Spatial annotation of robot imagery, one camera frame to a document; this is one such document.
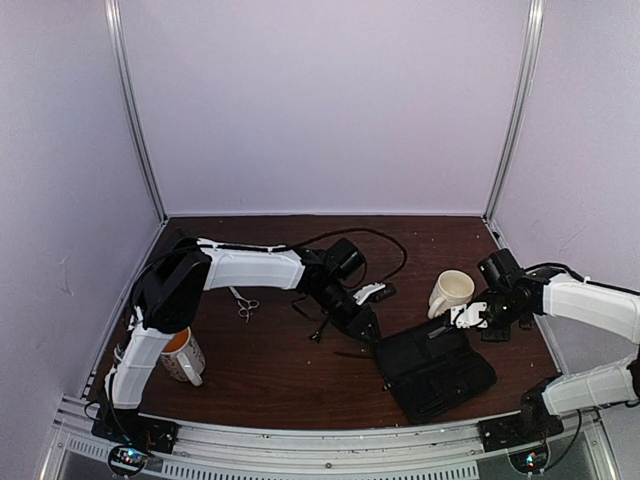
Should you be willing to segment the black zip tool case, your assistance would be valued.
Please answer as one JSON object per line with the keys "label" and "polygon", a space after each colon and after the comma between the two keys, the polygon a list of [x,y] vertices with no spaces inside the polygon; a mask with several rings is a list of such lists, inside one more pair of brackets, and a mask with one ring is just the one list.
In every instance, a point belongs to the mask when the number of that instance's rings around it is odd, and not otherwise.
{"label": "black zip tool case", "polygon": [[435,339],[428,321],[387,337],[373,348],[373,359],[407,421],[426,424],[484,393],[497,382],[494,368],[466,335],[452,331]]}

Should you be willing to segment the silver plain hair scissors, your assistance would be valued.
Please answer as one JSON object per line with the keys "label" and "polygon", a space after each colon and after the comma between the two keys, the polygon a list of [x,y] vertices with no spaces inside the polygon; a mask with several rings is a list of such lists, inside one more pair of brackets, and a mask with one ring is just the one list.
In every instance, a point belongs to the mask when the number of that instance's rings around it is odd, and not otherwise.
{"label": "silver plain hair scissors", "polygon": [[229,288],[238,306],[238,315],[248,323],[251,319],[252,311],[260,306],[260,302],[255,299],[247,299],[243,297],[235,287]]}

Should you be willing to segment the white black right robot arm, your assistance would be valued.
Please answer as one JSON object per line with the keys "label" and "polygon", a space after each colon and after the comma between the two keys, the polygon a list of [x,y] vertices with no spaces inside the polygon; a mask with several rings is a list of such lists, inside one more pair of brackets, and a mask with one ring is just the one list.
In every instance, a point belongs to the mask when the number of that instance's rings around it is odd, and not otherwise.
{"label": "white black right robot arm", "polygon": [[[372,359],[406,418],[425,423],[484,393],[497,381],[494,368],[472,349],[464,332],[488,342],[506,341],[512,324],[537,316],[577,321],[639,342],[637,292],[594,282],[568,266],[521,267],[500,250],[479,263],[486,289],[462,299],[427,323],[372,344]],[[526,392],[512,430],[535,440],[551,420],[571,410],[639,403],[639,356],[579,373],[547,378]]]}

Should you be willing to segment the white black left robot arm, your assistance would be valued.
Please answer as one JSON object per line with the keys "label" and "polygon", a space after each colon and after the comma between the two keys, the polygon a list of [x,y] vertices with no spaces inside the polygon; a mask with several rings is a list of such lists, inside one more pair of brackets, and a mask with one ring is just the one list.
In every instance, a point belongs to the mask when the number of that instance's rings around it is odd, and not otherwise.
{"label": "white black left robot arm", "polygon": [[365,266],[360,250],[338,232],[326,250],[308,242],[257,246],[179,239],[148,262],[129,299],[128,339],[117,349],[98,401],[107,412],[106,429],[123,444],[137,442],[144,424],[131,411],[142,393],[162,349],[195,319],[204,292],[230,287],[269,287],[296,291],[312,298],[327,320],[344,335],[373,344],[381,333],[373,304],[395,293],[387,277],[360,289],[344,285]]}

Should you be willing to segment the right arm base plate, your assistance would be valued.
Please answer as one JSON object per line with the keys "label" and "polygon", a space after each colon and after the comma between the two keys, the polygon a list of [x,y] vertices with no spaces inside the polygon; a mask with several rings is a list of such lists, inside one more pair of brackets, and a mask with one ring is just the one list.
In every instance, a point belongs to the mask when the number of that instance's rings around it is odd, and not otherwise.
{"label": "right arm base plate", "polygon": [[485,452],[542,442],[544,439],[564,432],[560,419],[553,417],[541,425],[526,424],[519,414],[483,420],[478,431]]}

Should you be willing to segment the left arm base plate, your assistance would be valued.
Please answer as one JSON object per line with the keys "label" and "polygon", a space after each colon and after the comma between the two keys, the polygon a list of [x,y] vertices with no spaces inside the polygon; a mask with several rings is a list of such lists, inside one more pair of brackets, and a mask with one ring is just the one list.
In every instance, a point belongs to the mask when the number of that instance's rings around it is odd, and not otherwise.
{"label": "left arm base plate", "polygon": [[118,444],[132,446],[144,453],[171,454],[177,440],[176,422],[141,415],[138,409],[116,409],[104,394],[93,421],[93,436]]}

